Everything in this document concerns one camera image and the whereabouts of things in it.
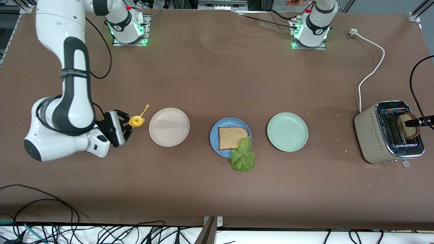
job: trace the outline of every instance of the slice of bread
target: slice of bread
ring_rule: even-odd
[[[398,116],[398,128],[401,134],[404,135],[406,140],[411,140],[419,135],[419,131],[420,131],[419,126],[416,127],[405,126],[405,122],[412,119],[417,119],[417,117],[411,113],[403,113]]]
[[[246,129],[242,127],[219,127],[218,128],[218,136],[219,136],[219,149],[227,150],[238,148],[238,142],[247,137]]]

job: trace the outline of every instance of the brown tabletop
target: brown tabletop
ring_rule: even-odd
[[[285,23],[269,13],[254,16]],[[222,215],[229,227],[433,229],[434,133],[422,128],[426,152],[410,168],[371,165],[353,125],[357,85],[381,51],[348,36],[350,28],[386,50],[362,87],[363,109],[402,100],[419,116],[408,78],[428,48],[406,15],[338,14],[327,50],[311,51],[291,49],[284,27],[229,11],[163,10],[152,22],[148,46],[112,46],[112,71],[91,84],[93,101],[106,111],[137,115],[150,104],[145,125],[105,158],[78,152],[52,162],[31,159],[23,147],[33,103],[61,93],[59,61],[37,40],[34,19],[23,16],[0,69],[0,185],[48,191],[89,223],[200,225],[203,216]],[[104,18],[91,20],[111,40]],[[104,74],[109,56],[90,25],[86,44],[91,70]],[[433,76],[429,61],[414,76],[427,115],[434,113]],[[158,146],[148,132],[152,115],[167,107],[183,110],[191,124],[185,141],[172,148]],[[267,123],[280,112],[298,114],[309,128],[297,152],[279,151],[268,140]],[[211,127],[226,117],[252,131],[256,166],[250,172],[232,170],[210,146]],[[15,213],[43,197],[3,190],[1,212]],[[41,202],[17,220],[68,222],[69,210]]]

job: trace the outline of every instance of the toaster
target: toaster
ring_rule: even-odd
[[[398,128],[398,116],[411,113],[402,101],[379,102],[354,118],[357,139],[363,157],[371,164],[401,161],[410,167],[411,158],[420,157],[425,149],[420,135],[406,140]]]

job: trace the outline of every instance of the yellow toy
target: yellow toy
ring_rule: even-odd
[[[130,118],[128,121],[128,124],[132,127],[139,127],[143,125],[143,122],[145,122],[145,119],[142,118],[143,114],[146,112],[146,110],[149,108],[149,104],[146,104],[146,108],[143,110],[143,113],[141,115],[136,115]]]

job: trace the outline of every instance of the plate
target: plate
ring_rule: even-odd
[[[267,134],[271,144],[284,152],[300,150],[309,136],[306,123],[298,115],[288,112],[271,118]]]
[[[219,150],[219,136],[218,136],[218,128],[219,127],[242,127],[247,130],[247,134],[250,136],[250,141],[252,141],[252,133],[250,132],[249,127],[244,123],[243,121],[237,119],[237,118],[224,118],[221,119],[219,122],[217,122],[213,128],[211,129],[210,133],[210,143],[211,147],[214,149],[214,151],[225,158],[230,158],[232,154],[232,150]]]
[[[190,131],[187,115],[176,108],[158,111],[149,122],[149,135],[163,147],[173,147],[181,143]]]

